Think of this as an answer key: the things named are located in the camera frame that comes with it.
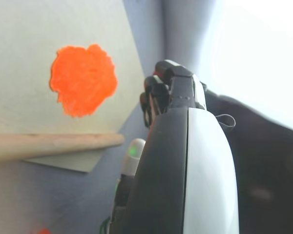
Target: flattened orange dough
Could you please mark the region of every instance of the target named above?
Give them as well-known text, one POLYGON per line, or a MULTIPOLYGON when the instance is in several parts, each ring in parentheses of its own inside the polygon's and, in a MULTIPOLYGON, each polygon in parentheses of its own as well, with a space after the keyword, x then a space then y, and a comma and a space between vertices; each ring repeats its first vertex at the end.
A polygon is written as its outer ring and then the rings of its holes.
POLYGON ((73 117, 92 114, 115 93, 117 84, 112 59, 97 44, 64 47, 52 65, 50 87, 73 117))

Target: white board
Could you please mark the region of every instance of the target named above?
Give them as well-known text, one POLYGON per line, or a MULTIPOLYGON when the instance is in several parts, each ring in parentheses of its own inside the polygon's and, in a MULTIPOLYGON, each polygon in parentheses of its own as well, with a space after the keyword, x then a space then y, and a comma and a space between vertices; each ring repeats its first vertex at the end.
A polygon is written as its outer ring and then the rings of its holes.
MULTIPOLYGON (((143 71, 121 0, 0 1, 0 133, 114 133, 142 92, 143 71), (56 51, 97 43, 112 57, 114 96, 91 115, 72 118, 49 88, 56 51)), ((101 152, 30 161, 90 171, 101 152)))

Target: cutting board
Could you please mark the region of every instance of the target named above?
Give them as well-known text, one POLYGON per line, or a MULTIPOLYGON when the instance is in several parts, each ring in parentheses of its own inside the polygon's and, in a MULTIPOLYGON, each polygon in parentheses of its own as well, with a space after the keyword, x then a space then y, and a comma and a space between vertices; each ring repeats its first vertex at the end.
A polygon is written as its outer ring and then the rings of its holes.
MULTIPOLYGON (((121 0, 0 1, 0 133, 119 131, 142 92, 143 71, 121 0), (112 57, 118 88, 91 116, 72 118, 49 88, 56 51, 97 43, 112 57)), ((31 159, 89 172, 102 151, 31 159)))

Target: rolling pin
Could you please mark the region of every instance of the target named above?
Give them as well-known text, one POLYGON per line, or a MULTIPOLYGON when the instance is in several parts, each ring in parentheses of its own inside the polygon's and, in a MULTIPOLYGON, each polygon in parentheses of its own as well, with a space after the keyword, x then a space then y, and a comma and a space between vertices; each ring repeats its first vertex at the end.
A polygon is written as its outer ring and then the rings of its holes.
POLYGON ((0 162, 121 145, 121 134, 0 134, 0 162))

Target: gray table surface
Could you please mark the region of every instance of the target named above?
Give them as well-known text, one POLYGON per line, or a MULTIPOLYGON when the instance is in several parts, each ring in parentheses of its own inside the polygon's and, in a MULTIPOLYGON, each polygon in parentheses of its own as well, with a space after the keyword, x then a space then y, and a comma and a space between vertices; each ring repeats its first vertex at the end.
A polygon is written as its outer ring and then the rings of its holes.
MULTIPOLYGON (((143 71, 150 75, 164 58, 162 3, 124 0, 124 4, 143 71)), ((125 144, 106 150, 88 174, 28 162, 0 164, 0 234, 36 234, 45 227, 52 234, 99 233, 111 210, 126 148, 132 139, 147 136, 139 105, 120 132, 125 144)))

